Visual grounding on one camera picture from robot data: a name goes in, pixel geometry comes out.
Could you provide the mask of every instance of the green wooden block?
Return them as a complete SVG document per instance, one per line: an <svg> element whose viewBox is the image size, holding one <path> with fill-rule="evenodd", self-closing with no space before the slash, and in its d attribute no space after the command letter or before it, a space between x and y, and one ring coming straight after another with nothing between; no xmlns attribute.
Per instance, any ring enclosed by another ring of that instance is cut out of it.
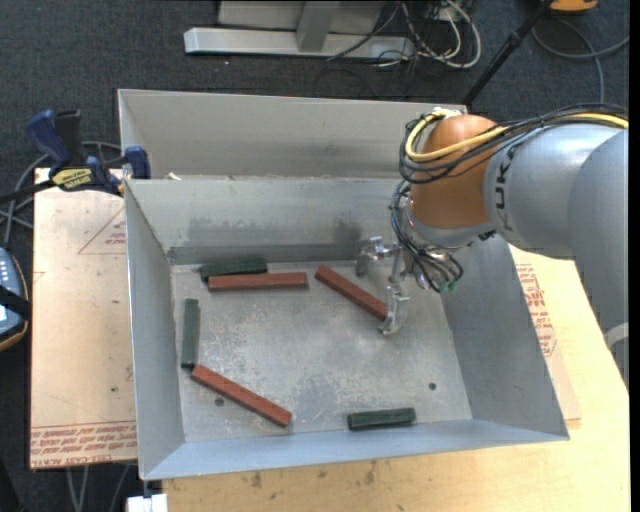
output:
<svg viewBox="0 0 640 512"><path fill-rule="evenodd" d="M200 344L200 305L198 299L184 300L184 324L182 325L182 356L180 367L192 370L198 364Z"/></svg>
<svg viewBox="0 0 640 512"><path fill-rule="evenodd" d="M356 412L347 416L349 430L362 430L374 427L394 427L396 425L407 425L414 421L416 421L416 410L413 407L407 407L405 409Z"/></svg>
<svg viewBox="0 0 640 512"><path fill-rule="evenodd" d="M267 260L264 258L245 258L235 261L208 263L200 267L200 277L206 281L211 276L231 274L264 274L267 271Z"/></svg>

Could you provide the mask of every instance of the gray metal bin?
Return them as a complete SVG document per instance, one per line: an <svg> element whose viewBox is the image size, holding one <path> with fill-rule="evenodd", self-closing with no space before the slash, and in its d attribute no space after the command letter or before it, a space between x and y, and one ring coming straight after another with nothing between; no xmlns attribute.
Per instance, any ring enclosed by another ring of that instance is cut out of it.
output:
<svg viewBox="0 0 640 512"><path fill-rule="evenodd" d="M442 296L405 286L409 319L378 321L313 279L326 264L384 297L390 267L354 272L359 242L391 241L404 124L431 105L120 91L123 146L156 178L125 203L139 468L144 479L567 439L509 249L459 252ZM197 268L263 256L307 290L214 294ZM283 429L180 368L183 302L201 307L200 364L293 413ZM349 413L414 407L409 426L352 432Z"/></svg>

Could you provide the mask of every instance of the metal bar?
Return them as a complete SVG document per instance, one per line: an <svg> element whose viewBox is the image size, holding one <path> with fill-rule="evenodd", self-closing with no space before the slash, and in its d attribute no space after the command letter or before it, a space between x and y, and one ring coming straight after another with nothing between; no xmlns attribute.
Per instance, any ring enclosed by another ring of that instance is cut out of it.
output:
<svg viewBox="0 0 640 512"><path fill-rule="evenodd" d="M192 28L185 32L187 54L254 54L299 57L332 57L360 41L361 35L328 34L324 46L317 51L301 51L296 32L274 30L241 30L229 28ZM412 55L414 46L402 36L375 36L349 58L394 60L399 54Z"/></svg>
<svg viewBox="0 0 640 512"><path fill-rule="evenodd" d="M296 42L302 52L321 51L340 2L305 2L296 28Z"/></svg>

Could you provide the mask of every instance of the red wooden block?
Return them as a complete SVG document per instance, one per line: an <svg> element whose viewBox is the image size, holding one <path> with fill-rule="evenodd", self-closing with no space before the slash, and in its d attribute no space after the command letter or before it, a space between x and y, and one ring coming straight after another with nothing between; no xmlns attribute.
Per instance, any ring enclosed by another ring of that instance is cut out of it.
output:
<svg viewBox="0 0 640 512"><path fill-rule="evenodd" d="M191 373L191 378L197 383L239 403L280 427L286 427L291 421L292 414L286 409L257 395L253 391L249 391L240 384L223 377L205 366L197 364Z"/></svg>
<svg viewBox="0 0 640 512"><path fill-rule="evenodd" d="M373 295L365 292L362 288L342 277L337 272L334 272L329 267L320 265L315 277L318 281L334 289L378 319L384 320L387 317L387 305L384 302L376 299Z"/></svg>
<svg viewBox="0 0 640 512"><path fill-rule="evenodd" d="M278 272L275 274L236 274L211 276L209 291L270 290L278 288L308 288L304 272Z"/></svg>

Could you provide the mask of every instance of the cable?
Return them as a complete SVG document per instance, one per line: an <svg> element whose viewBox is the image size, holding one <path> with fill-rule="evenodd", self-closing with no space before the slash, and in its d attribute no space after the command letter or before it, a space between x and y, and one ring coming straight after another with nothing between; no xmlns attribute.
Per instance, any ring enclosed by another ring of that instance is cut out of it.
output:
<svg viewBox="0 0 640 512"><path fill-rule="evenodd" d="M572 53L560 52L560 51L556 50L555 48L551 48L550 46L545 44L540 39L540 37L538 36L538 34L536 33L535 29L531 30L531 34L533 35L533 39L536 41L536 43L538 43L540 46L542 46L542 48L544 48L549 53L551 53L553 55L556 55L558 57L562 57L562 58L570 59L570 60L577 60L577 61L593 59L593 61L595 62L595 65L596 65L596 71L598 73L599 98L600 98L600 102L604 103L604 74L602 72L602 64L600 62L600 59L604 58L604 57L608 57L609 55L612 55L615 51L617 51L620 48L624 47L629 42L629 36L627 36L625 39L623 39L619 43L614 44L613 46L610 46L609 48L606 48L606 49L600 50L600 51L596 51L594 49L593 45L591 44L591 42L587 39L587 37L580 30L578 30L576 27L574 27L571 23L569 23L569 22L567 22L565 20L556 20L556 21L558 23L562 23L563 25L565 25L565 26L569 27L571 30L573 30L575 32L575 34L578 37L580 37L580 39L582 39L582 42L585 44L585 46L589 49L589 51L591 53L572 54Z"/></svg>
<svg viewBox="0 0 640 512"><path fill-rule="evenodd" d="M584 36L571 23L569 23L569 22L567 22L565 20L559 20L559 19L556 19L556 21L558 23L562 23L563 25L566 25L566 26L572 28L573 30L575 30L576 34L578 34L582 38L582 40L585 41L585 43L587 42L586 39L584 38ZM573 59L573 60L602 59L602 58L605 58L605 57L609 57L613 53L617 52L618 50L620 50L621 48L623 48L624 46L629 44L629 37L630 37L630 36L627 36L622 41L620 41L619 43L616 43L616 44L610 46L609 48L605 48L604 50L596 51L595 49L593 49L593 47L589 43L587 43L587 46L589 46L589 50L590 50L591 53L565 53L565 52L561 52L559 50L556 50L555 48L552 48L549 45L547 45L546 43L544 43L540 39L538 34L536 33L535 29L533 29L531 31L531 33L533 35L533 38L536 40L536 42L540 46L542 46L545 50L547 50L549 53L557 55L558 57L563 57L565 59Z"/></svg>
<svg viewBox="0 0 640 512"><path fill-rule="evenodd" d="M111 504L109 505L108 512L114 512L116 509L116 504L118 503L118 498L120 497L120 492L122 491L122 486L124 485L124 480L127 477L127 473L131 466L129 464L125 464L124 471L122 475L120 475L120 479L118 480L118 485L116 486L116 490L113 493L113 498L111 499Z"/></svg>
<svg viewBox="0 0 640 512"><path fill-rule="evenodd" d="M474 66L475 64L478 63L478 61L480 60L480 57L482 56L482 40L480 38L480 33L478 32L478 29L476 28L475 24L472 22L471 17L464 12L455 2L451 1L451 0L447 0L447 5L450 6L451 8L455 9L456 12L458 12L458 14L462 17L462 19L469 25L469 27L471 28L471 32L473 35L473 43L472 45L475 46L475 55L473 57L473 59L471 59L468 62L464 62L464 63L457 63L457 62L451 62L451 58L454 57L455 55L457 55L460 52L460 48L462 46L461 44L461 36L460 36L460 32L458 31L455 22L451 19L451 16L449 15L449 13L447 12L447 16L449 17L449 20L451 22L451 25L454 27L454 31L458 40L458 44L456 47L456 50L454 50L452 52L452 54L447 54L446 52L444 54L438 54L436 52L434 52L428 45L426 45L424 43L424 41L418 37L418 35L415 32L415 28L413 27L413 24L411 23L411 19L409 16L409 12L408 9L406 7L406 5L403 3L402 7L403 7L403 12L405 14L405 19L407 21L407 26L409 28L409 31L411 32L411 34L414 36L414 39L416 40L416 43L418 44L418 47L421 49L418 49L418 51L416 52L417 55L421 56L421 57L426 57L432 60L435 60L437 62L441 62L444 65L450 67L450 68L454 68L454 69L468 69L472 66Z"/></svg>
<svg viewBox="0 0 640 512"><path fill-rule="evenodd" d="M341 51L340 53L337 53L336 55L333 55L332 57L329 57L327 59L327 62L331 62L331 61L334 61L334 60L341 59L342 57L345 57L345 56L349 55L350 53L353 53L358 48L360 48L362 45L364 45L365 43L370 41L374 36L376 36L380 32L382 32L387 27L387 25L389 25L389 23L391 23L393 18L395 18L396 13L398 12L399 8L400 8L400 3L397 2L395 8L393 9L393 12L389 15L387 20L379 28L373 30L368 36L366 36L364 39L362 39L357 44L353 45L351 48L347 48L346 50Z"/></svg>
<svg viewBox="0 0 640 512"><path fill-rule="evenodd" d="M458 115L456 111L434 110L431 114L413 120L407 124L406 134L400 146L400 162L399 172L401 176L409 183L431 183L433 181L444 179L449 176L453 169L460 163L469 160L477 155L486 152L497 145L506 142L513 142L519 137L531 133L533 130L547 126L555 126L567 123L595 123L614 126L617 128L627 129L629 121L627 117L621 113L619 107L607 105L578 105L565 107L560 110L552 111L542 116L537 116L523 121L512 121L508 123L498 124L485 132L470 137L464 141L452 144L446 148L429 152L417 153L413 147L420 134L432 123L437 122L449 115ZM449 156L456 151L460 151L474 146L461 156L439 162L445 156ZM415 172L423 172L429 175L425 179L413 178Z"/></svg>
<svg viewBox="0 0 640 512"><path fill-rule="evenodd" d="M73 476L71 475L71 469L67 468L67 486L69 487L69 494L71 495L71 504L75 512L82 512L84 507L84 495L87 490L87 482L89 480L89 466L84 467L84 474L82 477L82 486L80 490L80 499L76 496L75 486L73 484Z"/></svg>

